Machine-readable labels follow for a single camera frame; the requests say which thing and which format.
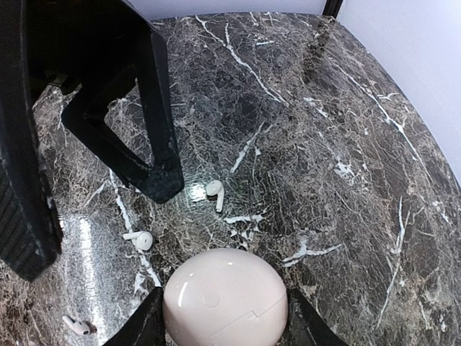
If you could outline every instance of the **wireless earbud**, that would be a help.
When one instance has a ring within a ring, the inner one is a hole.
[[[88,335],[91,333],[89,325],[86,323],[76,321],[69,316],[63,316],[63,321],[78,335]]]
[[[213,180],[207,185],[207,195],[216,196],[218,195],[218,201],[216,202],[216,212],[220,213],[223,211],[224,204],[224,186],[219,180]]]
[[[146,231],[123,234],[124,240],[132,240],[136,249],[147,251],[152,247],[152,234]]]

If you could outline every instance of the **dark marble surface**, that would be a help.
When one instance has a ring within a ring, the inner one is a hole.
[[[461,345],[460,188],[426,126],[341,25],[285,14],[156,22],[168,42],[186,187],[126,189],[36,104],[63,255],[33,285],[0,269],[0,344],[102,345],[194,254],[247,249],[299,287],[350,345]],[[109,123],[146,159],[133,90]],[[222,215],[205,185],[225,186]],[[146,229],[151,251],[122,239]],[[61,317],[90,321],[78,337]]]

